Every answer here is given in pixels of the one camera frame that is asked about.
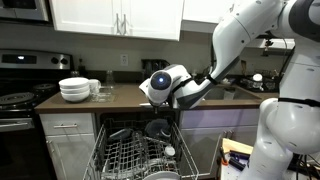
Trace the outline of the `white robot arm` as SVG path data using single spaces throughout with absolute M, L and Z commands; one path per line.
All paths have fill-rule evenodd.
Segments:
M 239 180 L 281 180 L 295 154 L 320 151 L 320 0 L 240 0 L 214 29 L 216 67 L 200 84 L 173 64 L 139 86 L 155 108 L 169 102 L 191 109 L 222 82 L 247 44 L 266 32 L 293 39 L 295 48 L 279 96 L 260 105 L 256 142 Z

